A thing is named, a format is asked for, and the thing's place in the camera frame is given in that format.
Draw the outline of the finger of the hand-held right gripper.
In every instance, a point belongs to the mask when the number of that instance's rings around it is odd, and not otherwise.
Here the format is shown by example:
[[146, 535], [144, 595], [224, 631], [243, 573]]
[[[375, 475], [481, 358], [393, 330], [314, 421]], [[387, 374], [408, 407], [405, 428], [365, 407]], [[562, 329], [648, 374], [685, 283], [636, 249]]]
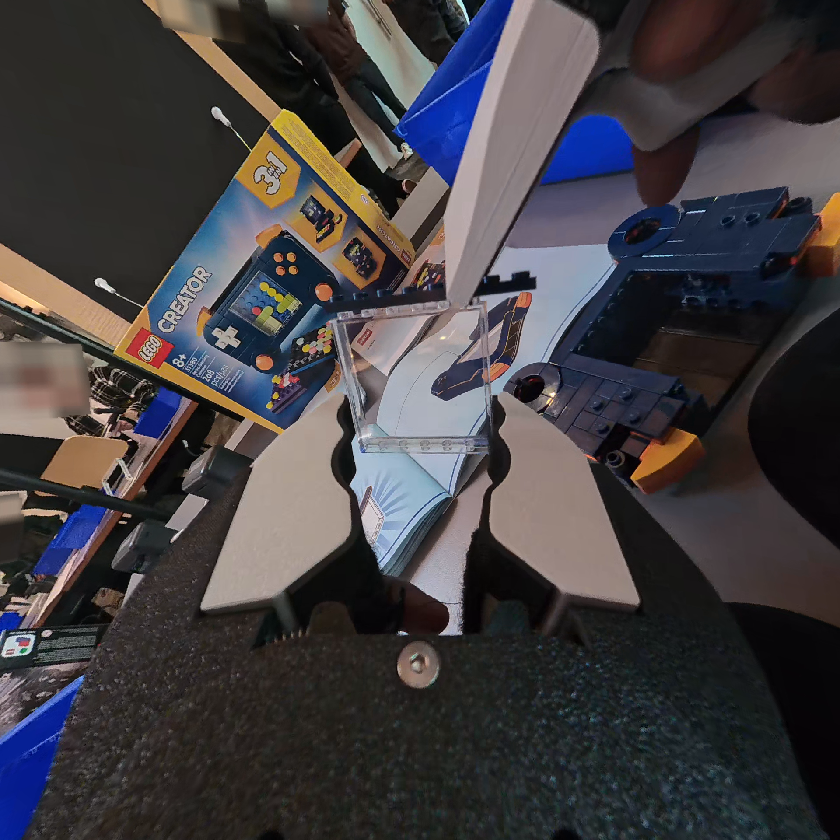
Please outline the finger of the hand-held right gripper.
[[445, 210], [446, 298], [474, 297], [598, 60], [597, 2], [517, 1]]

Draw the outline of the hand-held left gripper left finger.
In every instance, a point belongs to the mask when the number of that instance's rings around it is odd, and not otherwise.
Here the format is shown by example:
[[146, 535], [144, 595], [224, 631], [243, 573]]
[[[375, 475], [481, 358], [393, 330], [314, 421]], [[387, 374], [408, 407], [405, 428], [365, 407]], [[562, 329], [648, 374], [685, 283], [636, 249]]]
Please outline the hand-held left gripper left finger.
[[263, 606], [293, 614], [291, 598], [360, 530], [353, 440], [349, 400], [330, 394], [255, 460], [201, 600], [204, 614]]

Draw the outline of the orange curved brick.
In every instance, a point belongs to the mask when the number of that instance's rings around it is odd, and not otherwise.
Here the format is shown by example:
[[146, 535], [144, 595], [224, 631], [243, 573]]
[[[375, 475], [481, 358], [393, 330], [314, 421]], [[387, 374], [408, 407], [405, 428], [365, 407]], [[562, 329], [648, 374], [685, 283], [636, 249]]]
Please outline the orange curved brick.
[[700, 438], [672, 428], [663, 442], [649, 443], [630, 481], [646, 495], [680, 482], [705, 456]]

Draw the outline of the dark blue brick console model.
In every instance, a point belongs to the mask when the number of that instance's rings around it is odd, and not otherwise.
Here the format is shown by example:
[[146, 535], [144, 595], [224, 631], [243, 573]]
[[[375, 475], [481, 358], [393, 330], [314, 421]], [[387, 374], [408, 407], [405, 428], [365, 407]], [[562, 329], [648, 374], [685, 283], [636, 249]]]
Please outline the dark blue brick console model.
[[672, 428], [701, 438], [811, 280], [838, 272], [838, 231], [838, 194], [816, 211], [785, 186], [640, 211], [548, 360], [505, 391], [635, 487], [646, 446]]

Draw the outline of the transparent brick window panel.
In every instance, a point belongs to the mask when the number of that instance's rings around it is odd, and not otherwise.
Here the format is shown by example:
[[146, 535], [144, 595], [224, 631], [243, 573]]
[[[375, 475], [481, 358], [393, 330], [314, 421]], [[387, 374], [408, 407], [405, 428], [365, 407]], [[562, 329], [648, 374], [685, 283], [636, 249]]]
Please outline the transparent brick window panel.
[[329, 326], [363, 452], [487, 452], [493, 421], [485, 302], [344, 311]]

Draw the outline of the dark blue brick plate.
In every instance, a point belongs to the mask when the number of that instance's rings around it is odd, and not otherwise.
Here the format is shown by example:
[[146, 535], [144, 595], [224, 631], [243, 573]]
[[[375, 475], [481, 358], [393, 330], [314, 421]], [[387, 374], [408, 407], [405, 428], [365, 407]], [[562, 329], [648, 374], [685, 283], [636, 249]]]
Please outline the dark blue brick plate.
[[[493, 295], [510, 296], [513, 293], [522, 291], [534, 291], [537, 287], [537, 279], [529, 271], [519, 271], [510, 277], [488, 275], [482, 278], [468, 302], [479, 298], [486, 298]], [[361, 314], [362, 311], [374, 309], [393, 309], [400, 307], [414, 307], [437, 305], [443, 302], [451, 304], [447, 298], [445, 283], [433, 284], [428, 289], [412, 290], [404, 289], [399, 291], [378, 290], [375, 293], [355, 292], [351, 296], [334, 295], [328, 301], [321, 303], [321, 308], [330, 314], [351, 312]]]

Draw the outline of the person's right hand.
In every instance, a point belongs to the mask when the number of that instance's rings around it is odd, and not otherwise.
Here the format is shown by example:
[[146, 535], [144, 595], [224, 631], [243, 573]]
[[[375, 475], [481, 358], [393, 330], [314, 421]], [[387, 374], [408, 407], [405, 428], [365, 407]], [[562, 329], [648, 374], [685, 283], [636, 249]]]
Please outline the person's right hand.
[[838, 2], [648, 2], [627, 69], [663, 129], [633, 146], [637, 194], [647, 207], [677, 195], [700, 124], [730, 98], [793, 123], [838, 118]]

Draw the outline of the large blue plastic bin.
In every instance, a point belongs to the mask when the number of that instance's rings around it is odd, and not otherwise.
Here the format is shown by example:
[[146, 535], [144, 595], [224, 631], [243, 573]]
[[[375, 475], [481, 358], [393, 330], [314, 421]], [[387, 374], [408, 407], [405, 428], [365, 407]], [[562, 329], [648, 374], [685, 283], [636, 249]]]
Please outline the large blue plastic bin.
[[[512, 1], [484, 3], [396, 126], [422, 160], [452, 186]], [[571, 127], [542, 185], [630, 172], [631, 142], [614, 119], [591, 116]]]

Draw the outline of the wooden chair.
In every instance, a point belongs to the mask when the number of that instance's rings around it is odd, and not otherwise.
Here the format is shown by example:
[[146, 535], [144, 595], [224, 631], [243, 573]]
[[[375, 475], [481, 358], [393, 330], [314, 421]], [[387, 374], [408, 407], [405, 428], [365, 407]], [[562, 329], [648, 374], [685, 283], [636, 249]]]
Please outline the wooden chair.
[[129, 448], [124, 439], [69, 437], [60, 444], [40, 478], [78, 489], [101, 490]]

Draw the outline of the small blue plastic bin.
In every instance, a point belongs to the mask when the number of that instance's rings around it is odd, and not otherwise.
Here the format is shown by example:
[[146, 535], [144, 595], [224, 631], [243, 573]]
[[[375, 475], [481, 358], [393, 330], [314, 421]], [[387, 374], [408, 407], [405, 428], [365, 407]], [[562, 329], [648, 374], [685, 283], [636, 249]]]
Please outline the small blue plastic bin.
[[32, 575], [40, 580], [72, 574], [78, 566], [78, 553], [86, 550], [102, 523], [120, 516], [117, 511], [102, 507], [80, 507], [68, 517], [52, 539], [32, 570]]

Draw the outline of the yellow blue brick set box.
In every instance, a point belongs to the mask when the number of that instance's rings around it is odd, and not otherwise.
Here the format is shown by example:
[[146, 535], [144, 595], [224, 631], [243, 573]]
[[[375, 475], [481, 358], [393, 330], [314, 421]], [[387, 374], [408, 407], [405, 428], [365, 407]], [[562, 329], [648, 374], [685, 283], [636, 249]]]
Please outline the yellow blue brick set box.
[[327, 304], [398, 289], [414, 255], [363, 186], [283, 110], [116, 354], [282, 431], [341, 384]]

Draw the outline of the black bumpy cushion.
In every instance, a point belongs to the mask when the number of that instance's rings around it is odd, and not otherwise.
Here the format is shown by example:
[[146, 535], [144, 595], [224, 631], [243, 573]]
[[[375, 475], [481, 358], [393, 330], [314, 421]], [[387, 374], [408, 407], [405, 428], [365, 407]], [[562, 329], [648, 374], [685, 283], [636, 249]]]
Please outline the black bumpy cushion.
[[771, 486], [839, 546], [839, 310], [782, 353], [749, 408], [753, 454]]

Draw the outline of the small dark cardboard box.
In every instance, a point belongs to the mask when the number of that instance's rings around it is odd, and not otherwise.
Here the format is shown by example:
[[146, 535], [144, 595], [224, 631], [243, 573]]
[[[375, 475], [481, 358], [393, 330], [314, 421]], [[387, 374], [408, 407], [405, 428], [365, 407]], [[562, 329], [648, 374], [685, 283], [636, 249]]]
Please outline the small dark cardboard box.
[[84, 673], [108, 628], [105, 623], [2, 632], [3, 736]]

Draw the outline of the black pole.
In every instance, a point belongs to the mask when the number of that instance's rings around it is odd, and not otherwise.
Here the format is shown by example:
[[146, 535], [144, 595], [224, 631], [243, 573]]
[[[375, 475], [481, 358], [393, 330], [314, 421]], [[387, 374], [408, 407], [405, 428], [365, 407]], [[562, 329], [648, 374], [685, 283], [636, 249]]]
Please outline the black pole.
[[79, 344], [82, 350], [90, 356], [98, 359], [99, 361], [103, 361], [110, 366], [128, 371], [132, 375], [152, 382], [158, 388], [166, 388], [179, 396], [189, 399], [200, 406], [204, 406], [208, 409], [221, 413], [226, 417], [230, 417], [235, 421], [241, 422], [244, 420], [241, 415], [236, 414], [229, 408], [219, 405], [214, 399], [189, 392], [186, 388], [180, 385], [167, 382], [159, 374], [147, 371], [130, 360], [118, 357], [113, 348], [109, 347], [107, 344], [75, 329], [60, 325], [52, 316], [36, 314], [32, 308], [21, 308], [5, 298], [1, 298], [1, 312], [3, 315], [8, 316], [12, 320], [15, 320], [29, 329], [33, 329], [38, 333], [42, 333], [51, 339], [63, 343]]

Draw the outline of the large black wall panel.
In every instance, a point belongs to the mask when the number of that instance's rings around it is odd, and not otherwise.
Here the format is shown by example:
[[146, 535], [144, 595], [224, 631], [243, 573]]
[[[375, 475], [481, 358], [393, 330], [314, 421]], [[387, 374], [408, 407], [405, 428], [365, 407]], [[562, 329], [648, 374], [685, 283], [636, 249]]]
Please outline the large black wall panel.
[[1, 240], [120, 317], [200, 228], [268, 121], [135, 1], [1, 2]]

